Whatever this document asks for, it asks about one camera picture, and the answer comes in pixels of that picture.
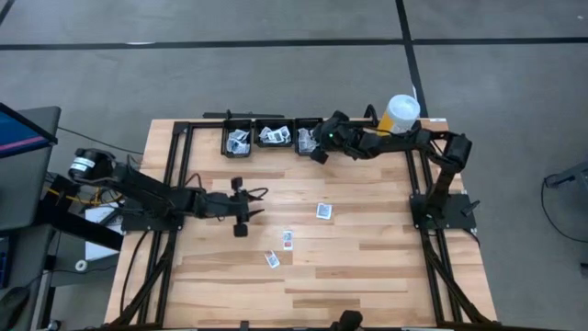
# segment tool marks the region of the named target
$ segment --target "computer monitor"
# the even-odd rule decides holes
[[[0,103],[0,158],[57,144],[57,138]]]

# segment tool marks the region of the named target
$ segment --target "black tray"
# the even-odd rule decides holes
[[[222,122],[222,140],[220,141],[220,153],[229,158],[249,157],[249,155],[251,154],[251,149],[253,147],[253,128],[254,125],[251,120],[224,120]],[[249,143],[249,153],[247,154],[234,154],[227,151],[227,140],[229,140],[229,133],[237,129],[249,131],[249,135],[247,136],[247,142]]]
[[[290,142],[289,143],[262,143],[261,139],[259,138],[259,133],[264,127],[268,127],[271,130],[277,130],[283,126],[288,127],[290,131]],[[259,147],[290,147],[294,143],[294,120],[292,119],[263,119],[263,120],[255,120],[254,122],[255,127],[255,136],[254,142]]]
[[[308,156],[311,152],[301,152],[298,147],[298,129],[314,129],[317,124],[322,123],[322,118],[313,118],[313,119],[294,119],[294,135],[292,141],[294,142],[294,151],[296,154]]]

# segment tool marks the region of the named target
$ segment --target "wooden tabletop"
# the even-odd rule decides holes
[[[145,148],[141,171],[160,180],[174,121],[154,120]],[[447,130],[444,121],[422,124]],[[364,326],[435,325],[421,239],[408,204],[412,189],[404,153],[368,161],[331,153],[320,165],[293,148],[253,146],[244,159],[228,159],[220,148],[220,129],[196,129],[187,177],[199,173],[208,191],[229,193],[230,180],[237,176],[243,177],[244,188],[269,188],[265,201],[252,205],[266,211],[250,221],[246,238],[232,236],[234,218],[221,223],[186,219],[176,242],[165,327],[237,327],[242,320],[251,327],[328,327],[345,309],[361,311]],[[438,167],[432,165],[432,171],[436,178]],[[461,177],[452,189],[463,189]],[[333,205],[331,220],[316,218],[319,202]],[[293,251],[283,250],[285,230],[293,232]],[[119,315],[122,283],[140,236],[125,236],[106,322]],[[495,319],[477,244],[460,230],[448,230],[446,236],[456,281],[483,314]],[[150,247],[149,234],[131,272],[125,304],[142,285]],[[278,268],[267,265],[266,250],[274,250]],[[439,284],[450,320],[447,290],[441,279]],[[156,299],[151,296],[148,321],[154,319]]]

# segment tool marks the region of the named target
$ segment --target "concrete floor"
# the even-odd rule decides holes
[[[588,36],[584,0],[410,0],[414,39]],[[133,41],[400,38],[391,0],[16,0],[0,44]],[[498,316],[507,325],[585,329],[588,245],[559,236],[539,201],[543,177],[586,158],[588,45],[415,47],[431,117],[474,142],[464,178]],[[13,108],[62,107],[63,127],[141,150],[152,119],[205,111],[328,116],[381,111],[412,93],[402,46],[206,50],[0,51],[0,95]],[[65,132],[50,171],[75,148]],[[588,239],[575,185],[546,192],[568,234]],[[79,244],[65,240],[74,260]],[[98,325],[106,276],[58,290],[53,317]],[[92,297],[85,305],[76,295]]]

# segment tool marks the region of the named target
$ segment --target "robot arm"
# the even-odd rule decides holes
[[[141,209],[152,218],[172,222],[183,216],[197,218],[224,218],[235,216],[237,224],[233,227],[235,236],[247,236],[250,217],[258,211],[249,211],[249,202],[262,200],[242,189],[243,179],[232,179],[229,196],[225,193],[208,193],[201,185],[198,175],[197,188],[172,188],[146,176],[129,164],[116,162],[115,156],[97,149],[78,149],[68,171],[70,178],[79,184],[112,188],[125,197],[141,204]]]
[[[404,134],[379,136],[365,130],[361,123],[353,123],[341,111],[317,125],[313,138],[319,144],[311,153],[311,159],[325,164],[329,157],[327,152],[343,152],[354,159],[372,159],[383,153],[420,151],[436,165],[441,173],[435,184],[427,192],[424,215],[434,219],[443,219],[443,209],[447,203],[449,186],[455,174],[461,172],[468,162],[471,141],[465,134],[449,131],[429,131],[418,129]],[[435,149],[435,140],[447,142],[442,153]]]

